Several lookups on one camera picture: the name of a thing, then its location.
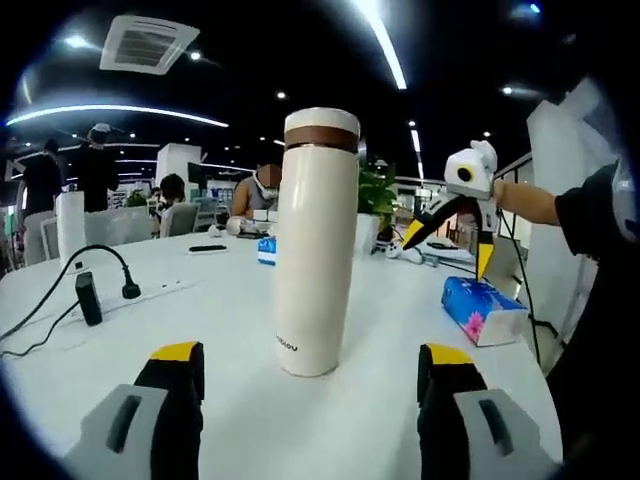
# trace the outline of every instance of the ceiling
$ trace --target ceiling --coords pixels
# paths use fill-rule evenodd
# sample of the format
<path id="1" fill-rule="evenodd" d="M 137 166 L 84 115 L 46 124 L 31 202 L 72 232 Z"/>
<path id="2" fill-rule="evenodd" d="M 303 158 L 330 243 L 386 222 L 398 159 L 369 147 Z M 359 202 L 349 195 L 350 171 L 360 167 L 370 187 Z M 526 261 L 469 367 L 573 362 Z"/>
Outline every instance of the ceiling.
<path id="1" fill-rule="evenodd" d="M 65 105 L 118 104 L 188 113 L 229 127 L 150 113 L 60 113 L 5 129 L 2 155 L 38 151 L 48 138 L 72 146 L 80 142 L 72 134 L 81 137 L 106 122 L 119 130 L 110 142 L 164 145 L 189 138 L 208 153 L 208 163 L 255 168 L 282 156 L 274 140 L 282 139 L 289 113 L 329 106 L 358 116 L 372 159 L 411 177 L 418 176 L 408 124 L 415 121 L 424 177 L 441 179 L 448 155 L 485 131 L 500 166 L 527 153 L 527 116 L 542 99 L 561 99 L 583 75 L 575 37 L 554 2 L 538 2 L 541 12 L 532 13 L 528 2 L 510 0 L 378 0 L 407 83 L 399 90 L 357 1 L 376 0 L 216 2 L 215 8 L 190 0 L 171 8 L 129 1 L 70 8 L 31 50 L 32 60 L 22 59 L 5 118 Z M 166 75 L 102 71 L 100 48 L 113 18 L 122 14 L 180 22 L 200 34 Z M 97 48 L 70 48 L 64 39 L 71 35 Z M 189 57 L 196 50 L 199 61 Z M 503 93 L 507 85 L 512 95 Z M 278 99 L 278 91 L 287 98 Z M 115 148 L 121 159 L 156 158 L 157 148 Z M 65 155 L 73 161 L 72 152 Z M 150 176 L 151 167 L 119 163 L 121 173 Z"/>

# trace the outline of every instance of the desk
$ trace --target desk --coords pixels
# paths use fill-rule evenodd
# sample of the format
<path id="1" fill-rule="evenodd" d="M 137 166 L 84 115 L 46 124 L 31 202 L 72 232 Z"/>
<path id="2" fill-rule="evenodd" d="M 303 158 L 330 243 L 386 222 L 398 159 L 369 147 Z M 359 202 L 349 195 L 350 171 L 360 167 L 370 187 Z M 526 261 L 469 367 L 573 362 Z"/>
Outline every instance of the desk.
<path id="1" fill-rule="evenodd" d="M 208 243 L 229 250 L 185 254 Z M 540 426 L 543 448 L 555 460 L 562 457 L 553 401 L 524 341 L 476 348 L 442 309 L 443 282 L 456 270 L 383 257 L 356 260 L 340 366 L 303 379 L 278 368 L 270 318 L 274 270 L 257 262 L 255 241 L 194 234 L 118 250 L 143 295 L 163 282 L 186 288 L 109 312 L 94 328 L 76 314 L 45 347 L 5 362 L 26 418 L 56 454 L 77 441 L 83 416 L 107 393 L 134 381 L 151 352 L 199 340 L 206 363 L 201 478 L 419 478 L 415 391 L 425 342 L 470 353 L 489 387 L 520 404 Z M 93 269 L 97 291 L 117 298 L 122 273 L 106 258 Z M 35 305 L 59 268 L 58 261 L 45 262 L 0 282 L 1 330 Z M 58 288 L 43 315 L 74 301 L 71 282 Z M 3 348 L 43 338 L 52 320 L 25 328 Z"/>

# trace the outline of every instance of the air conditioning vent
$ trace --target air conditioning vent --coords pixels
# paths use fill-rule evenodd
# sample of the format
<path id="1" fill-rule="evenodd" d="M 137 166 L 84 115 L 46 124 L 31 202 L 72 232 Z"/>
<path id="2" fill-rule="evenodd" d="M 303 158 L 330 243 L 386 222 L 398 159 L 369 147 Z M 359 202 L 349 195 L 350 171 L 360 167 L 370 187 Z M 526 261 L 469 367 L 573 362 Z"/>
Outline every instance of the air conditioning vent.
<path id="1" fill-rule="evenodd" d="M 111 23 L 100 69 L 164 75 L 199 34 L 168 20 L 121 15 Z"/>

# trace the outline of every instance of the thermos lid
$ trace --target thermos lid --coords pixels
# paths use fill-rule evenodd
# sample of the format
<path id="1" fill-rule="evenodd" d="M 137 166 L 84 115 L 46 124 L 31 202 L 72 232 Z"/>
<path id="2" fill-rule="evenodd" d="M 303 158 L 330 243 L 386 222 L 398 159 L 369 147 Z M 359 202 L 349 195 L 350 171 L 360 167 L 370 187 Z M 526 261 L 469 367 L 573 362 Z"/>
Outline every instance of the thermos lid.
<path id="1" fill-rule="evenodd" d="M 318 145 L 357 152 L 360 122 L 344 110 L 307 108 L 289 115 L 284 122 L 285 149 Z"/>

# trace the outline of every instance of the white thermos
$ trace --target white thermos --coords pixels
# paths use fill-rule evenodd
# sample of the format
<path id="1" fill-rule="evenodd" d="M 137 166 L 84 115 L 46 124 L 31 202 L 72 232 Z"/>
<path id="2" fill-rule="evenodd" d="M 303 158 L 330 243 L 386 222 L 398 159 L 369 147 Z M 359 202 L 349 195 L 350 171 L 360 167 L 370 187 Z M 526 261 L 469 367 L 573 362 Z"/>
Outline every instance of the white thermos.
<path id="1" fill-rule="evenodd" d="M 60 263 L 64 268 L 69 258 L 87 245 L 84 226 L 84 192 L 62 192 L 56 198 L 56 218 Z M 88 266 L 87 261 L 87 253 L 76 257 L 69 265 L 67 274 L 85 270 Z"/>
<path id="2" fill-rule="evenodd" d="M 311 108 L 285 120 L 274 314 L 277 356 L 293 375 L 338 366 L 358 203 L 360 136 L 348 112 Z"/>

